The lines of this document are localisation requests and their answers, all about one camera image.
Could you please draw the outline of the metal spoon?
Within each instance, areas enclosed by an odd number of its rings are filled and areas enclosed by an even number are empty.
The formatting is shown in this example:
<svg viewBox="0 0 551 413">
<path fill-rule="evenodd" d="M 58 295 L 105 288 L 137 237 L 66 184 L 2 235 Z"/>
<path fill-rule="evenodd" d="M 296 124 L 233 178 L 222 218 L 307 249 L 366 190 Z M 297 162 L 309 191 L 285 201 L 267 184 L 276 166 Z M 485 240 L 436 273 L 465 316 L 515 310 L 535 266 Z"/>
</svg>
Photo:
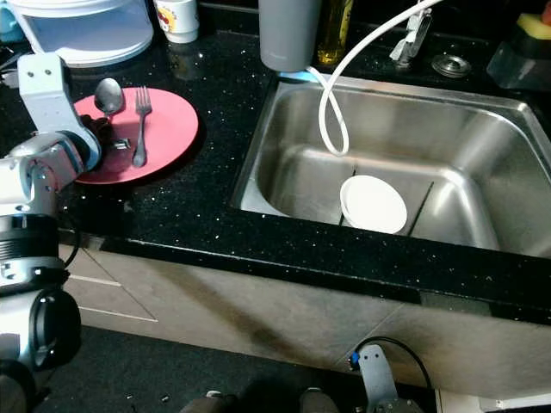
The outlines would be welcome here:
<svg viewBox="0 0 551 413">
<path fill-rule="evenodd" d="M 113 120 L 115 114 L 126 109 L 126 96 L 121 84 L 110 77 L 100 80 L 94 93 L 94 105 L 107 122 Z"/>
</svg>

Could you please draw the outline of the white mug with print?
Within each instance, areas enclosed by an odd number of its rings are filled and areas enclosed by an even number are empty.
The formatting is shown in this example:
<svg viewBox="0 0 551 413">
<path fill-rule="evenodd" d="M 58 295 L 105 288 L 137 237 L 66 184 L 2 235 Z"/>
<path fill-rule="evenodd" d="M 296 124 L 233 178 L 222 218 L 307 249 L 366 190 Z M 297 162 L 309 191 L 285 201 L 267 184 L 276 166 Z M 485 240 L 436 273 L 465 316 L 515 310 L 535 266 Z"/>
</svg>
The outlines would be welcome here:
<svg viewBox="0 0 551 413">
<path fill-rule="evenodd" d="M 170 43 L 186 44 L 198 39 L 198 0 L 154 0 L 154 8 Z"/>
</svg>

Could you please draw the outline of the yellow sponge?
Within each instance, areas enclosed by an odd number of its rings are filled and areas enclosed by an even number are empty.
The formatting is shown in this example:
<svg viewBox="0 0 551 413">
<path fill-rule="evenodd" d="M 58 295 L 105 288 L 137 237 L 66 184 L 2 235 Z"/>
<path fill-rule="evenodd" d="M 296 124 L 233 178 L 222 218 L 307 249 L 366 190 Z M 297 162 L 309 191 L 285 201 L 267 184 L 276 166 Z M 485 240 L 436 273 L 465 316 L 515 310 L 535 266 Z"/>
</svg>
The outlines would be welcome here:
<svg viewBox="0 0 551 413">
<path fill-rule="evenodd" d="M 551 13 L 520 13 L 517 25 L 529 38 L 551 42 Z"/>
</svg>

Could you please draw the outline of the grey robot left foot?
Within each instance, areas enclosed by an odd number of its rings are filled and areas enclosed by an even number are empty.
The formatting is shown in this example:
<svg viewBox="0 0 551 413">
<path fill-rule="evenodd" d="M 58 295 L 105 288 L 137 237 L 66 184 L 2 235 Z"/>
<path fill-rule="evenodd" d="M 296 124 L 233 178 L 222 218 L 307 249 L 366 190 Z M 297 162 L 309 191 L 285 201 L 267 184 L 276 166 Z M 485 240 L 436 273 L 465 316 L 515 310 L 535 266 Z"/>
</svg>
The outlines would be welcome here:
<svg viewBox="0 0 551 413">
<path fill-rule="evenodd" d="M 233 394 L 227 394 L 220 391 L 207 391 L 204 401 L 206 408 L 204 413 L 232 413 L 232 407 L 237 401 Z"/>
</svg>

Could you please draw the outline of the metal fork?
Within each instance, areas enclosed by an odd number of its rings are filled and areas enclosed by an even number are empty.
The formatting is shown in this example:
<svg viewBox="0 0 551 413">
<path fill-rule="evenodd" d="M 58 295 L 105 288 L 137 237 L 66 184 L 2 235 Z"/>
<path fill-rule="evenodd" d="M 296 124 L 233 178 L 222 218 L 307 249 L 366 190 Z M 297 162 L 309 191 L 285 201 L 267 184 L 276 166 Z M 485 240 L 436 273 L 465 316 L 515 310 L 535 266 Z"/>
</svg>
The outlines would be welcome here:
<svg viewBox="0 0 551 413">
<path fill-rule="evenodd" d="M 139 135 L 134 145 L 133 166 L 143 168 L 148 163 L 148 149 L 145 142 L 146 118 L 152 114 L 152 98 L 146 86 L 141 86 L 135 93 L 135 113 L 139 117 Z"/>
</svg>

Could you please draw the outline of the grey cylindrical canister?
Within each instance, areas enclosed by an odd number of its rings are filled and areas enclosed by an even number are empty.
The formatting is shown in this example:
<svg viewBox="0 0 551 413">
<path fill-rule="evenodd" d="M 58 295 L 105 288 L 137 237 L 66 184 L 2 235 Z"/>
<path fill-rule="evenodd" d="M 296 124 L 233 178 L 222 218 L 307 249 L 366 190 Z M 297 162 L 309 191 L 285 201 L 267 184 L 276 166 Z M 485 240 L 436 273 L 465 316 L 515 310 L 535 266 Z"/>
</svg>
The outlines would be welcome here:
<svg viewBox="0 0 551 413">
<path fill-rule="evenodd" d="M 258 0 L 260 55 L 279 72 L 311 66 L 322 0 Z"/>
</svg>

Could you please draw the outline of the round metal hole cover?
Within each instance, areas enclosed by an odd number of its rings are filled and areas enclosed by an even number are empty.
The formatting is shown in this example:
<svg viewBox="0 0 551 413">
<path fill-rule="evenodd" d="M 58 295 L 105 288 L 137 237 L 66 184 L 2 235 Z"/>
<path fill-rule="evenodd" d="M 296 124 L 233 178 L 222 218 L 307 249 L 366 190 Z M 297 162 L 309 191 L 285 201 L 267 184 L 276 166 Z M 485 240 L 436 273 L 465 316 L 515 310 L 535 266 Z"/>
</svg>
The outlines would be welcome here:
<svg viewBox="0 0 551 413">
<path fill-rule="evenodd" d="M 468 60 L 451 54 L 442 52 L 440 55 L 434 56 L 430 60 L 430 67 L 437 72 L 438 75 L 448 78 L 464 78 L 471 74 L 473 67 Z"/>
</svg>

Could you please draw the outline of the grey robot foot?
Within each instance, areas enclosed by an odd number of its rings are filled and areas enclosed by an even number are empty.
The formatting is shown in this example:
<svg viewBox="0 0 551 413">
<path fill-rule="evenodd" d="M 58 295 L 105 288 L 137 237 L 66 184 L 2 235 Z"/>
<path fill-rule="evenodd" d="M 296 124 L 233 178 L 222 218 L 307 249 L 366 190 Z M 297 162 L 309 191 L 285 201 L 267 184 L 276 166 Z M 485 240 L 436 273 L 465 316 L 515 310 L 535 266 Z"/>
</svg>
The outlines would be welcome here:
<svg viewBox="0 0 551 413">
<path fill-rule="evenodd" d="M 341 413 L 333 398 L 319 388 L 308 388 L 300 395 L 299 413 Z"/>
<path fill-rule="evenodd" d="M 233 394 L 227 394 L 220 391 L 207 391 L 204 401 L 206 408 L 204 413 L 232 413 L 232 407 L 237 401 Z"/>
</svg>

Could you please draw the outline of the blue mug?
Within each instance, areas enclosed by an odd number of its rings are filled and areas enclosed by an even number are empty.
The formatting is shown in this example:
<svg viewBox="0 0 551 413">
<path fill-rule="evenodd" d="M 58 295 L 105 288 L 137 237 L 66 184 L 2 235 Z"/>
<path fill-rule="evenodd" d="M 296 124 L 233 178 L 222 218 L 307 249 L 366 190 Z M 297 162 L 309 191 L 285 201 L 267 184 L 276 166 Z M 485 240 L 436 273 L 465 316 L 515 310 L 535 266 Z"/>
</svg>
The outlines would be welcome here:
<svg viewBox="0 0 551 413">
<path fill-rule="evenodd" d="M 0 1 L 0 39 L 3 44 L 24 42 L 25 35 L 17 22 L 15 12 L 8 7 L 5 0 Z"/>
</svg>

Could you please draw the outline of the yellow oil bottle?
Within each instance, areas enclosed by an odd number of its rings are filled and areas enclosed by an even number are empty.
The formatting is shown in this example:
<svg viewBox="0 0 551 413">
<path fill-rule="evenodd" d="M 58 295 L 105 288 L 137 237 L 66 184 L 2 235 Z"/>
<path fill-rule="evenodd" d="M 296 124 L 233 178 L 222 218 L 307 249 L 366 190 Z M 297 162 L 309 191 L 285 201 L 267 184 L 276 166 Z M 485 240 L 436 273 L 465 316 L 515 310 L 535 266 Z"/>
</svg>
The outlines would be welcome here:
<svg viewBox="0 0 551 413">
<path fill-rule="evenodd" d="M 316 33 L 316 59 L 334 66 L 345 56 L 350 13 L 354 0 L 322 0 Z"/>
</svg>

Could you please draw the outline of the white plastic container with lid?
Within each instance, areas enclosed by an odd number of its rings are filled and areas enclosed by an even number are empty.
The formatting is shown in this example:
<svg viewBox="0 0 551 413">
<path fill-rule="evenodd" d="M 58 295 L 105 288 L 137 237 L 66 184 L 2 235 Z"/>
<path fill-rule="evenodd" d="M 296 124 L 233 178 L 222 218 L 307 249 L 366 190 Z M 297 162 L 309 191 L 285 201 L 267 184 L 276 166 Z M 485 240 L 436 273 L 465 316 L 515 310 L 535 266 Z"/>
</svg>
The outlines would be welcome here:
<svg viewBox="0 0 551 413">
<path fill-rule="evenodd" d="M 152 42 L 146 0 L 5 0 L 33 52 L 55 52 L 68 67 L 135 58 Z"/>
</svg>

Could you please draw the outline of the white bowl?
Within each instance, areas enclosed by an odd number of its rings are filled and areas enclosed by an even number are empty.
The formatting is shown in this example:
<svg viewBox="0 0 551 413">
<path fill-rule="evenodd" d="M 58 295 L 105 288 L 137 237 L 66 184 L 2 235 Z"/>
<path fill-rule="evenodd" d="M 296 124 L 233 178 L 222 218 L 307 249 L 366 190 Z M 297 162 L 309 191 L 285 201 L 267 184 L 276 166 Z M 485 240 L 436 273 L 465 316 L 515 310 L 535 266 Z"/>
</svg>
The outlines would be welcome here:
<svg viewBox="0 0 551 413">
<path fill-rule="evenodd" d="M 398 190 L 375 176 L 351 176 L 339 189 L 341 213 L 351 227 L 396 235 L 408 223 Z"/>
</svg>

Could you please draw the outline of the chrome faucet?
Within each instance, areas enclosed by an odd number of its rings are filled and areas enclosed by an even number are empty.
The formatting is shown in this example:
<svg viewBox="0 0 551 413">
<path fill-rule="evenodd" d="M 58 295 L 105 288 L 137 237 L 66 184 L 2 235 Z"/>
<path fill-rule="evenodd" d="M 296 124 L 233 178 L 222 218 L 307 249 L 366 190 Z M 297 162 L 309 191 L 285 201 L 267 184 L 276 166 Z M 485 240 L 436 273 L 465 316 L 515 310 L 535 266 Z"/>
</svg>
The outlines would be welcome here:
<svg viewBox="0 0 551 413">
<path fill-rule="evenodd" d="M 428 35 L 431 22 L 430 8 L 414 13 L 406 20 L 406 34 L 390 52 L 390 59 L 393 60 L 396 71 L 410 70 L 412 60 L 416 58 L 418 50 L 424 44 L 425 36 Z"/>
</svg>

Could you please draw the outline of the stainless steel sink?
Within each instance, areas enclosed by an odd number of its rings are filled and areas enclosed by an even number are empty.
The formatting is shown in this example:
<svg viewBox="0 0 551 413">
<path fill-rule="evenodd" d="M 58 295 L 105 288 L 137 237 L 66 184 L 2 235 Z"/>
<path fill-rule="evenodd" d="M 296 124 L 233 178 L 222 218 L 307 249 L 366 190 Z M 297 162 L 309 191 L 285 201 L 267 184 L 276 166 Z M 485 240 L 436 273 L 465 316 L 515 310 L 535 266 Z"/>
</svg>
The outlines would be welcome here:
<svg viewBox="0 0 551 413">
<path fill-rule="evenodd" d="M 261 109 L 232 204 L 346 225 L 352 176 L 389 182 L 405 201 L 402 235 L 551 258 L 551 138 L 526 103 L 343 77 L 333 95 L 350 150 L 320 137 L 322 85 L 282 75 Z"/>
</svg>

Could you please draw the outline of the round pink plate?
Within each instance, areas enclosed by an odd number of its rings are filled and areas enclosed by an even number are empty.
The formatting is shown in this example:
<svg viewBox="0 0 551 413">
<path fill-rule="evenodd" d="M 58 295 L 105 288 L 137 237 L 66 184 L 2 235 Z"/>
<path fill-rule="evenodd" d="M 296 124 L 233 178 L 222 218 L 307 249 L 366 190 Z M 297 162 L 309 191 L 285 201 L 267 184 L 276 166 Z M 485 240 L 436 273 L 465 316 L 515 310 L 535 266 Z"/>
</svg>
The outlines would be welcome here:
<svg viewBox="0 0 551 413">
<path fill-rule="evenodd" d="M 148 163 L 143 168 L 133 166 L 133 148 L 139 135 L 139 117 L 135 113 L 135 93 L 138 87 L 123 90 L 127 105 L 120 114 L 115 114 L 115 135 L 130 143 L 127 153 L 115 153 L 105 164 L 98 164 L 90 172 L 83 173 L 77 181 L 84 184 L 115 184 L 130 182 L 152 176 L 158 170 L 175 162 L 195 141 L 198 133 L 198 117 L 192 105 L 181 96 L 168 90 L 150 88 L 152 113 L 146 118 L 145 142 Z M 79 115 L 103 117 L 95 107 L 94 97 L 87 96 L 74 105 Z"/>
</svg>

